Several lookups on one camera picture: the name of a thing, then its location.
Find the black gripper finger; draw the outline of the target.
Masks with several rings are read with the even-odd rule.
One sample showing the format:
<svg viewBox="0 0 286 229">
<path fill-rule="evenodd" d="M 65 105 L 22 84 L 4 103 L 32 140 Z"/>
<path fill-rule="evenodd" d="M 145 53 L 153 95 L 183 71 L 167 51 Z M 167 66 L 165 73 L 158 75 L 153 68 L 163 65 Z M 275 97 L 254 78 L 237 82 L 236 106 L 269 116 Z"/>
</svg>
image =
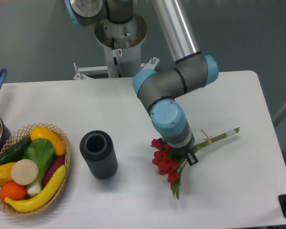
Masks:
<svg viewBox="0 0 286 229">
<path fill-rule="evenodd" d="M 185 155 L 189 165 L 194 165 L 198 163 L 198 159 L 192 150 L 187 150 Z"/>
</svg>

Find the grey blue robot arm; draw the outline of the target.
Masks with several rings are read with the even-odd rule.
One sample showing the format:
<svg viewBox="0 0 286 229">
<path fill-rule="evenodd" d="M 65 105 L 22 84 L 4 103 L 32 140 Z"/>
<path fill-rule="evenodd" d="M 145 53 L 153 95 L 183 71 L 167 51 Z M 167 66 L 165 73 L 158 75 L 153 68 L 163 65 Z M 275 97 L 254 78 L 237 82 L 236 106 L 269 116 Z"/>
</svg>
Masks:
<svg viewBox="0 0 286 229">
<path fill-rule="evenodd" d="M 145 20 L 131 0 L 67 0 L 74 24 L 94 24 L 103 46 L 108 76 L 132 77 L 133 89 L 155 129 L 190 165 L 197 162 L 194 135 L 185 112 L 175 101 L 179 96 L 214 82 L 219 70 L 213 57 L 202 55 L 179 0 L 155 0 L 153 7 L 163 30 L 175 67 L 164 73 L 141 66 L 141 45 L 147 35 Z"/>
</svg>

